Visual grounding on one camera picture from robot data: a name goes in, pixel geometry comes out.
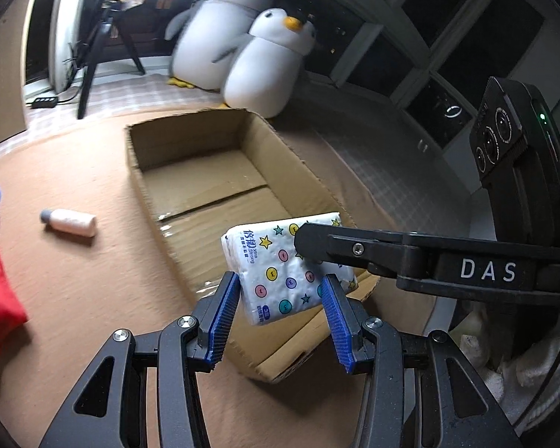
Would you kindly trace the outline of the patterned tissue pack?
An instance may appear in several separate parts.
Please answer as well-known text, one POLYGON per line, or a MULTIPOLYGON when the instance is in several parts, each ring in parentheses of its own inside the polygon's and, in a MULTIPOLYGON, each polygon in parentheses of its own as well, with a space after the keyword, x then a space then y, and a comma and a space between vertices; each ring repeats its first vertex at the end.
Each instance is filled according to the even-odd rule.
POLYGON ((228 268, 240 277, 243 309, 253 326, 264 326, 321 304, 321 282, 338 277, 347 292, 358 287, 352 267, 304 259, 294 237, 306 223, 340 225, 338 211, 310 217, 240 224, 221 238, 228 268))

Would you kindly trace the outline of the small white bottle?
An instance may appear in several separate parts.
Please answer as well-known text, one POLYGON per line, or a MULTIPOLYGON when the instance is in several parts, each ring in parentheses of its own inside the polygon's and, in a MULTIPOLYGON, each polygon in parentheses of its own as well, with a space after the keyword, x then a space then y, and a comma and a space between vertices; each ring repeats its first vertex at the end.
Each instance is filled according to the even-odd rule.
POLYGON ((97 233, 97 217, 86 212, 64 208, 43 209, 40 212, 40 221, 47 227, 64 234, 94 238, 97 233))

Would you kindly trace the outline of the black power strip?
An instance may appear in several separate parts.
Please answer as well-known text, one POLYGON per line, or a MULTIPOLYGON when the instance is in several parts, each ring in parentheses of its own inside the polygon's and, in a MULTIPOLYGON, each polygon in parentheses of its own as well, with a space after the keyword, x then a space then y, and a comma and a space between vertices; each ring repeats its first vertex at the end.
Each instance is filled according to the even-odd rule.
POLYGON ((57 107, 59 99, 57 96, 36 97, 31 103, 31 109, 51 109, 57 107))

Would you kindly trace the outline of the wooden wardrobe panel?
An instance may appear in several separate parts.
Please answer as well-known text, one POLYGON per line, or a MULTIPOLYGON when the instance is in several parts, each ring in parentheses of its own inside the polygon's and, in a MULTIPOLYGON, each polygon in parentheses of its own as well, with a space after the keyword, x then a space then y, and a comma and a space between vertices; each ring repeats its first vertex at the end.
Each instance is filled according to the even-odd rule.
POLYGON ((34 0, 14 0, 0 19, 0 143, 24 131, 28 25, 34 0))

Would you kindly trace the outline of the small penguin plush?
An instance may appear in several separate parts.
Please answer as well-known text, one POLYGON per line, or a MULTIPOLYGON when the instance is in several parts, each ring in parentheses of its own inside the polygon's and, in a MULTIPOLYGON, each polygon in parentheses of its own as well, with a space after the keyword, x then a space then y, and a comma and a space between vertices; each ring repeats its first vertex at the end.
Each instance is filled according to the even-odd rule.
POLYGON ((229 61, 221 87, 224 103, 260 116, 278 115, 288 103, 303 64, 314 48, 317 29, 282 8, 269 8, 248 32, 233 38, 211 60, 229 61))

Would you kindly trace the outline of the large penguin plush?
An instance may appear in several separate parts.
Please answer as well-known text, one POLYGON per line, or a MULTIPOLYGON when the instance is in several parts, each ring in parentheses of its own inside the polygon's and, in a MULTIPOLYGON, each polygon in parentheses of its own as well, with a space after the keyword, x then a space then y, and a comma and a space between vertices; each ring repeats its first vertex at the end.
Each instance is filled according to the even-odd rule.
POLYGON ((230 41, 246 34, 273 0, 196 0, 173 17, 165 39, 175 41, 169 83, 181 88, 219 90, 229 63, 217 58, 230 41))

